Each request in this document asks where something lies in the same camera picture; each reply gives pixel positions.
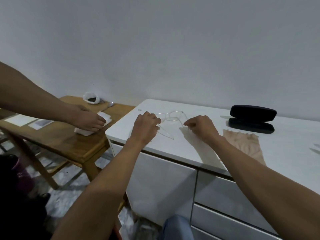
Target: white cloth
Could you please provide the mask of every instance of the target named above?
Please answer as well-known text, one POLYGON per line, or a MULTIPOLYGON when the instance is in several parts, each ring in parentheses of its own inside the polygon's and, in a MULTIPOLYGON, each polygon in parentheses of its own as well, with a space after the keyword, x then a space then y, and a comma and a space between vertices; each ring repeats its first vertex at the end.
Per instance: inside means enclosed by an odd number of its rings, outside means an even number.
MULTIPOLYGON (((111 119, 111 115, 108 115, 106 113, 103 113, 103 112, 98 112, 98 115, 100 115, 102 118, 104 118, 106 120, 106 123, 104 124, 104 126, 106 126, 107 124, 109 124, 112 119, 111 119)), ((78 133, 80 135, 83 135, 83 136, 90 136, 91 134, 93 134, 94 132, 92 131, 88 131, 88 130, 85 130, 85 129, 79 129, 79 128, 75 128, 74 129, 74 132, 75 133, 78 133)))

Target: eyeglasses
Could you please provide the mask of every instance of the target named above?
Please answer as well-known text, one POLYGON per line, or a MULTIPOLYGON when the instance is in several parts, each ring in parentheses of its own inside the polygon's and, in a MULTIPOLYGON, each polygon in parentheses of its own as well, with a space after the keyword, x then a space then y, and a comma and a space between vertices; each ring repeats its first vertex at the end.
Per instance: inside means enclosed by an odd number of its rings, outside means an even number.
MULTIPOLYGON (((159 118, 159 119, 161 119, 161 123, 163 123, 164 121, 179 121, 180 122, 180 124, 183 126, 183 123, 181 122, 181 117, 182 117, 182 115, 184 115, 184 117, 186 118, 186 120, 188 120, 188 117, 186 116, 186 114, 183 112, 183 111, 172 111, 172 112, 170 112, 170 113, 158 113, 157 114, 157 117, 159 118)), ((161 125, 159 125, 158 124, 158 126, 164 131, 164 132, 166 132, 166 134, 168 134, 168 136, 167 135, 164 135, 164 134, 162 134, 162 133, 160 133, 159 131, 158 131, 158 133, 159 134, 161 134, 161 135, 163 135, 163 136, 166 136, 166 137, 169 137, 169 138, 171 138, 172 140, 174 140, 174 137, 168 132, 168 131, 166 131, 161 125)))

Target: blue jeans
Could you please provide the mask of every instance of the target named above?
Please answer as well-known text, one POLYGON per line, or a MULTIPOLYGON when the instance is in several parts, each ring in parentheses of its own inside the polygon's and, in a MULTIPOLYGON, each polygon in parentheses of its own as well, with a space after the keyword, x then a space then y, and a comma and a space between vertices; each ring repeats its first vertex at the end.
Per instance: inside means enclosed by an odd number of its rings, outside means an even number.
POLYGON ((162 227, 158 240, 194 240, 190 222, 179 215, 168 218, 162 227))

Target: forearm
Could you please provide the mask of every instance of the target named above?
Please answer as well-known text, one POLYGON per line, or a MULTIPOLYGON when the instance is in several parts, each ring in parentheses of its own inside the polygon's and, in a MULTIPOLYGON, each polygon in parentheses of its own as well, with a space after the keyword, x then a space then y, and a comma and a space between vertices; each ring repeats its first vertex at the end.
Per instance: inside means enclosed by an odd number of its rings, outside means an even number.
POLYGON ((319 236, 320 195, 260 164, 222 136, 210 146, 235 182, 284 239, 319 236))
POLYGON ((143 145, 128 139, 62 219, 54 239, 108 239, 143 145))
POLYGON ((23 115, 69 122, 67 103, 35 85, 19 71, 0 62, 0 108, 23 115))

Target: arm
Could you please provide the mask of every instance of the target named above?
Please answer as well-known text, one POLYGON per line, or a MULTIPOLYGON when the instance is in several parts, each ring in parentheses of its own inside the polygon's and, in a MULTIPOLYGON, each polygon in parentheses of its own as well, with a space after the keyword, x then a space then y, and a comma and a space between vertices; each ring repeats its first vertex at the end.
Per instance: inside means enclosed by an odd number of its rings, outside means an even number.
POLYGON ((218 134, 207 116, 185 122, 224 163, 241 191, 283 239, 320 236, 320 195, 262 165, 218 134))
POLYGON ((74 202, 51 240, 109 238, 138 155, 156 135, 159 123, 154 114, 138 116, 122 150, 74 202))
POLYGON ((62 102, 2 62, 0 108, 31 117, 66 122, 89 131, 98 131, 106 122, 83 106, 62 102))

